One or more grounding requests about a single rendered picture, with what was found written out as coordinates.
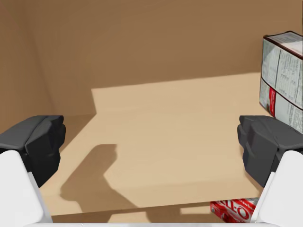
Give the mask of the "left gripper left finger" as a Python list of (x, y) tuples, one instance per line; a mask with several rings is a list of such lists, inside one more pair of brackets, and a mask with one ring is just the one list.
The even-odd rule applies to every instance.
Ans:
[(40, 187), (58, 170), (62, 115), (38, 115), (0, 134), (0, 224), (52, 223)]

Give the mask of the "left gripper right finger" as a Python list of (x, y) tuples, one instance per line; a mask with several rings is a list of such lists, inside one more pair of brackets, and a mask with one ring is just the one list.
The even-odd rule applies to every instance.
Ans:
[(303, 134), (269, 116), (241, 115), (245, 171), (263, 187), (252, 223), (303, 223)]

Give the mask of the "pale wooden shelf unit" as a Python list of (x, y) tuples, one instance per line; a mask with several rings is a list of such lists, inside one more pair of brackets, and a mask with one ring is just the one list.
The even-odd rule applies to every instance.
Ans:
[(64, 115), (55, 222), (214, 221), (256, 197), (237, 140), (259, 105), (262, 37), (303, 0), (0, 0), (0, 131)]

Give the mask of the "red and white carton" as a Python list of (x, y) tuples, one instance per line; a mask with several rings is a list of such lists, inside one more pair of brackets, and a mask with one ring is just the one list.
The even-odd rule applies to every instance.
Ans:
[(303, 36), (265, 35), (262, 51), (259, 103), (303, 134)]

